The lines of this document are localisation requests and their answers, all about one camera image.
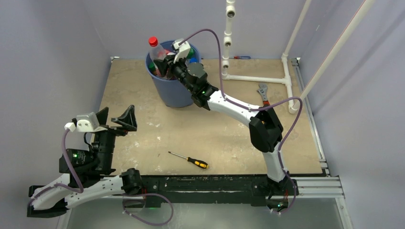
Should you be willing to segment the red label clear bottle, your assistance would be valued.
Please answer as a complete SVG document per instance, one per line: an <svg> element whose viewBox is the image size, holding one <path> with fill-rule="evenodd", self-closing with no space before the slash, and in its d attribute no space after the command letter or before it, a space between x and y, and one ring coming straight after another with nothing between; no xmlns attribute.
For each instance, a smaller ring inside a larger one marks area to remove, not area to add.
<svg viewBox="0 0 405 229"><path fill-rule="evenodd" d="M157 50L156 59L164 60L168 54L171 54L171 52L166 49Z"/></svg>

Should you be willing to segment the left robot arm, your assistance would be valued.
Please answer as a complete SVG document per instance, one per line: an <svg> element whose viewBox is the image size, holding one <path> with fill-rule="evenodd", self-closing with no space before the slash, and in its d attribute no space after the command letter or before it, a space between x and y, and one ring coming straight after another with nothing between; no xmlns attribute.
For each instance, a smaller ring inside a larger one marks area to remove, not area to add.
<svg viewBox="0 0 405 229"><path fill-rule="evenodd" d="M109 108L97 113L77 115L65 125L62 156L59 159L61 176L45 186L29 188L27 206L29 218L54 218L85 202L109 195L137 195L144 190L140 172L134 168L111 176L115 141L137 130L135 107L130 105L124 113L107 125ZM87 150L66 147L68 133L93 134L92 143L85 141Z"/></svg>

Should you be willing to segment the green plastic bottle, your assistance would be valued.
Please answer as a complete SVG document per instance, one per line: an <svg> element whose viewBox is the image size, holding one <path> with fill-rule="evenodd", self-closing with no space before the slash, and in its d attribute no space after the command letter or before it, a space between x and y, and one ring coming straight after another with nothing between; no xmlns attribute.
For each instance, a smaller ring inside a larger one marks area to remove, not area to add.
<svg viewBox="0 0 405 229"><path fill-rule="evenodd" d="M194 48L190 48L189 53L187 55L187 59L192 59L195 57L195 49Z"/></svg>

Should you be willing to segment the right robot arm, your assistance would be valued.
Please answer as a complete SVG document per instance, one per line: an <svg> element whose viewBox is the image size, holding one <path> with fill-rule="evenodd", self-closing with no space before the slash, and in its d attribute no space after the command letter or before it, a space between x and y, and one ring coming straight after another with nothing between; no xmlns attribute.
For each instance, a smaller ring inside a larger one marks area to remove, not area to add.
<svg viewBox="0 0 405 229"><path fill-rule="evenodd" d="M177 61L174 55L169 55L163 60L154 60L154 64L161 74L169 73L178 80L198 107L224 113L248 127L252 145L263 154L268 188L272 193L284 193L289 185L295 186L281 155L287 135L283 134L283 125L273 106L231 101L231 97L208 82L201 63L186 64L184 59Z"/></svg>

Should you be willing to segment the green cap tea bottle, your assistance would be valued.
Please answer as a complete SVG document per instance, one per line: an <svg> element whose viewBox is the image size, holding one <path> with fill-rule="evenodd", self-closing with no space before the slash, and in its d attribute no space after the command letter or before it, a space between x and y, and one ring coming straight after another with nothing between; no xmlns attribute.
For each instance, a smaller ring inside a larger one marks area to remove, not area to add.
<svg viewBox="0 0 405 229"><path fill-rule="evenodd" d="M160 77L160 72L159 72L159 70L157 69L156 65L153 62L150 62L148 64L148 70L152 75Z"/></svg>

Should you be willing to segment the small Pepsi bottle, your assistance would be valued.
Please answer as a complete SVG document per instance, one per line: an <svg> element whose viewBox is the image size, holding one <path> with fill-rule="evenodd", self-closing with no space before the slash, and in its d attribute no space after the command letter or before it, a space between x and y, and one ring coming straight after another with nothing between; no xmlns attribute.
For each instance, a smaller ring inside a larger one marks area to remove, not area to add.
<svg viewBox="0 0 405 229"><path fill-rule="evenodd" d="M199 60L198 60L197 58L194 58L194 57L193 57L193 58L190 58L190 59L189 59L189 64L190 64L190 63L199 63Z"/></svg>

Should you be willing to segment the red cap clear bottle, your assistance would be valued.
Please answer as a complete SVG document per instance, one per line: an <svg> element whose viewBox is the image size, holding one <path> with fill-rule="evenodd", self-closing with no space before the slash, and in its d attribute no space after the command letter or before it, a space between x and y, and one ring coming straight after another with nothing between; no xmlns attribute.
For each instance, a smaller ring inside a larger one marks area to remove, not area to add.
<svg viewBox="0 0 405 229"><path fill-rule="evenodd" d="M148 39L148 43L150 45L149 57L153 62L156 59L157 50L164 49L162 45L159 43L158 39L155 36L151 36Z"/></svg>

